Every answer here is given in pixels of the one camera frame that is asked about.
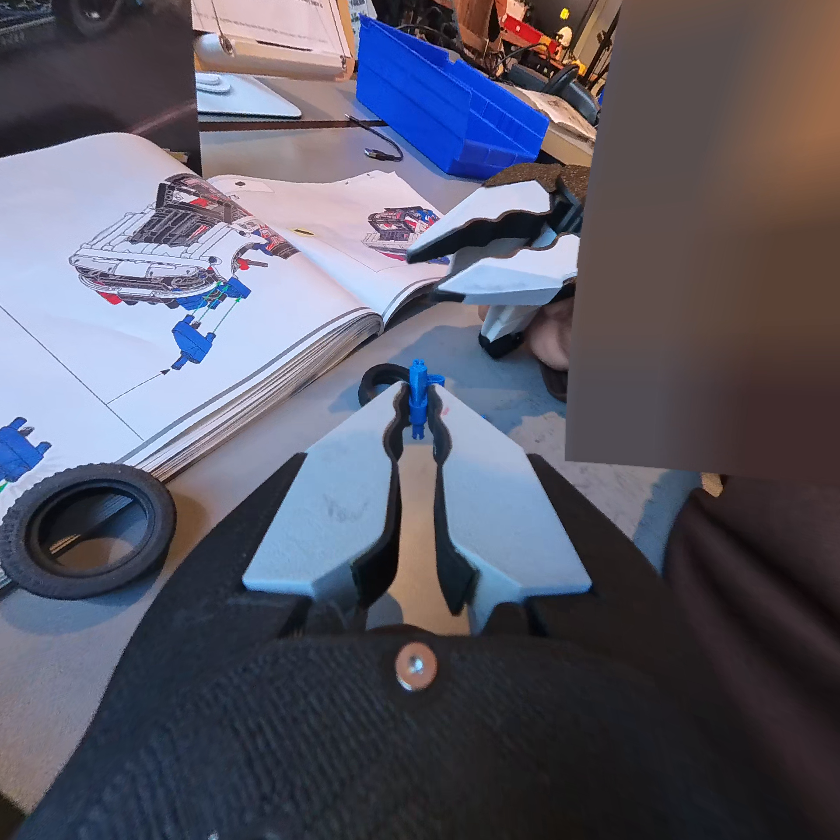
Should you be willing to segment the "printed instruction board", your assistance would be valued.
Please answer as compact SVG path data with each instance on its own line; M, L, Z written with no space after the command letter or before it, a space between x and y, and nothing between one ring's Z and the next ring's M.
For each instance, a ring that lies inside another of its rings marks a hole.
M197 70L346 81L355 36L347 1L192 1Z

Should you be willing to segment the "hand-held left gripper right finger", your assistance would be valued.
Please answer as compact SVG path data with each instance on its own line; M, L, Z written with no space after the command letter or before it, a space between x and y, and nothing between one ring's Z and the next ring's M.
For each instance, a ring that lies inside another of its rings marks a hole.
M525 451L441 385L429 387L437 580L448 610L580 595L592 579Z

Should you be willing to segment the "open instruction booklet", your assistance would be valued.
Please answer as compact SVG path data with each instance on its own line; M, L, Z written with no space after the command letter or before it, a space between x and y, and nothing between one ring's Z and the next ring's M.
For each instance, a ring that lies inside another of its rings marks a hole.
M120 464L167 481L384 332L459 198L373 170L202 176L105 133L2 159L2 519Z

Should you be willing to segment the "white stand base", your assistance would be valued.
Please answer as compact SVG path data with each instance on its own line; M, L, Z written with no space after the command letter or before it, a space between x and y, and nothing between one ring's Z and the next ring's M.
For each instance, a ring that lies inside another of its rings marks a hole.
M201 114L301 119L295 104L252 76L197 70L195 83L197 110Z

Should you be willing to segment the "black toy tyre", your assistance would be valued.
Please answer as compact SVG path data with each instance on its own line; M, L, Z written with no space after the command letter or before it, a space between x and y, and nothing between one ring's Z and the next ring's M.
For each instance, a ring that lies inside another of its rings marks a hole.
M368 405L385 388L396 383L410 382L409 369L400 364L380 363L369 368L362 376L358 390L360 407Z
M63 566L40 543L40 532L76 497L107 491L137 503L146 519L139 543L120 562L92 570ZM15 501L2 521L1 561L5 575L32 595L79 601L121 590L159 570L175 535L171 493L148 472L121 464L81 465L49 476Z

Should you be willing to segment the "tan table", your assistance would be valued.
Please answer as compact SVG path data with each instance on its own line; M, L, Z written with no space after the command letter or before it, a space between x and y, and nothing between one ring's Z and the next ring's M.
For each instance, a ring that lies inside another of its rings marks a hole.
M521 94L549 119L542 150L565 165L590 167L595 149L596 127L565 100L539 91Z

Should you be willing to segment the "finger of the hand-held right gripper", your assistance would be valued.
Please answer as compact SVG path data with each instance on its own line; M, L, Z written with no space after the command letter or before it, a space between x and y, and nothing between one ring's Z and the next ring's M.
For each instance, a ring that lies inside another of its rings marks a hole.
M550 215L553 200L539 182L482 186L423 231L406 252L408 264L452 256L501 238L530 238Z
M509 256L481 255L470 262L464 248L455 256L459 271L437 285L436 300L487 306L479 345L497 360L522 345L542 307L574 296L580 243L578 235L556 235L541 247L519 248Z

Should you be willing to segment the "grey desk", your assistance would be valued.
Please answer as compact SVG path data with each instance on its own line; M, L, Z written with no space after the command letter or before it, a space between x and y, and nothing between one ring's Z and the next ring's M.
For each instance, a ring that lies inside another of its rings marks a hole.
M267 129L201 134L206 175L238 174L286 182L336 182L376 167L396 172L439 211L476 189L444 173L392 129L403 162L369 161L369 132L346 113L372 120L352 82L268 80L302 110L302 120ZM69 759L98 707L135 627L168 576L203 536L291 455L338 426L358 407L365 370L423 358L448 388L527 452L539 454L590 499L645 555L660 564L665 536L698 474L631 466L567 463L564 406L546 391L524 349L492 360L478 344L475 308L415 301L377 339L330 373L248 425L169 485L177 529L155 579L85 602L53 602L21 591L2 598L2 792L32 811Z

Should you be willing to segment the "black car picture box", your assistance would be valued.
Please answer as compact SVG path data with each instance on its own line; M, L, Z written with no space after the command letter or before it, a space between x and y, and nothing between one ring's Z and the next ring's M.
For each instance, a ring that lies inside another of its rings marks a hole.
M101 133L202 172L191 3L2 1L1 155Z

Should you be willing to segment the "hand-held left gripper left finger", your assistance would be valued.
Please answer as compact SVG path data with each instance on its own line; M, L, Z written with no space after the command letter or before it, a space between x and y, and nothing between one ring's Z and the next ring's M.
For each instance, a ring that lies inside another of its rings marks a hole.
M396 577L402 453L400 382L304 453L244 587L340 607L377 601Z

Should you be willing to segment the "blue storage bin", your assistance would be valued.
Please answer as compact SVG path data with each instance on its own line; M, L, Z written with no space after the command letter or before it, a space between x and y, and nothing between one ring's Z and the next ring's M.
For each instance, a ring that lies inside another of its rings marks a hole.
M443 48L362 16L357 70L357 100L449 175L539 155L549 118Z

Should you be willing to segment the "person's right hand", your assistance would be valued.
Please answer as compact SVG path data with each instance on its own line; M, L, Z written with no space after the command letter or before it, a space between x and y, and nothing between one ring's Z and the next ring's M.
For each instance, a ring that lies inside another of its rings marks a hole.
M574 298L551 302L537 312L525 331L528 351L551 370L569 370L573 313Z

